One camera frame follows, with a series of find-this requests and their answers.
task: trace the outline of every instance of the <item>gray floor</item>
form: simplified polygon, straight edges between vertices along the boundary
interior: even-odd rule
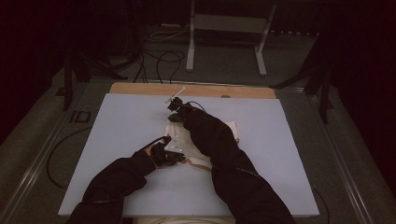
[[[172,80],[249,86],[276,84],[298,72],[314,41],[312,37],[299,35],[270,35],[263,54],[268,76],[259,77],[251,42],[219,47],[198,39],[194,71],[185,72],[183,60]],[[187,41],[182,36],[177,41],[149,42],[146,48],[187,53]],[[168,55],[165,59],[175,58]],[[156,62],[156,59],[145,56],[148,79],[157,79]],[[176,63],[160,63],[162,79],[168,80],[176,68]],[[121,74],[131,81],[137,69],[138,64]],[[51,89],[0,147],[0,204],[5,207],[3,215],[9,213],[9,208],[14,210],[14,216],[9,216],[7,223],[65,222],[65,217],[57,216],[64,191],[52,185],[45,172],[48,154],[39,157],[43,159],[44,166],[34,169],[33,186],[23,190],[18,186],[26,170],[32,168],[36,155],[42,155],[39,153],[43,148],[54,147],[70,133],[93,125],[103,97],[115,80],[94,77],[88,84],[78,84],[73,110],[90,111],[92,118],[89,123],[70,123],[71,112],[62,112],[63,98],[55,96],[63,85],[62,75],[63,71],[60,71],[54,77]],[[300,92],[299,87],[303,87],[305,82],[302,80],[290,88],[276,91],[320,211],[317,217],[296,218],[297,223],[396,223],[395,199],[341,104],[336,88],[331,91],[333,109],[329,110],[330,124],[323,125],[318,117],[316,98]],[[56,127],[60,126],[59,120],[62,119],[65,122],[61,123],[62,128],[58,132]],[[51,136],[54,135],[57,139],[52,142]],[[89,131],[73,135],[62,142],[53,154],[50,171],[61,185],[66,185],[70,180],[88,135]],[[14,192],[23,192],[26,196],[13,195]]]

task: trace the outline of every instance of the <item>person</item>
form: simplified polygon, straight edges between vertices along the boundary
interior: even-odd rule
[[[185,115],[183,126],[201,153],[210,158],[215,192],[227,203],[236,223],[295,223],[225,123],[196,109]],[[66,223],[120,223],[124,197],[142,189],[145,176],[156,170],[150,153],[151,147],[146,147],[108,165],[91,181]]]

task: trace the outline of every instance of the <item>white metal leg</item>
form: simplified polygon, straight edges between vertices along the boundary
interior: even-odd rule
[[[195,54],[195,42],[194,42],[194,29],[195,29],[195,11],[194,11],[195,1],[191,0],[191,16],[190,16],[190,44],[189,51],[187,53],[187,64],[186,71],[192,72],[194,69],[194,54]]]
[[[262,32],[262,41],[259,46],[254,47],[254,52],[256,54],[257,65],[259,67],[259,75],[261,77],[267,76],[267,70],[265,69],[264,58],[262,57],[262,49],[264,48],[265,40],[267,39],[268,33],[271,27],[271,21],[274,17],[276,6],[272,6],[270,13],[267,17],[267,23],[265,24],[264,30]]]

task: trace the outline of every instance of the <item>black sleeve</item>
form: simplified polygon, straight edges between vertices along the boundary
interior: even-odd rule
[[[214,188],[236,223],[295,223],[287,206],[257,174],[225,123],[196,110],[187,115],[184,127],[191,132],[198,149],[211,158]]]
[[[142,189],[146,185],[144,176],[154,170],[145,151],[113,161],[91,181],[66,223],[119,224],[123,198]]]

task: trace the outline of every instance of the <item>person's right arm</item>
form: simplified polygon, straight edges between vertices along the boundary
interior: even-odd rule
[[[295,223],[287,206],[258,175],[225,123],[195,110],[187,115],[184,127],[201,153],[210,157],[215,191],[227,203],[236,223]]]

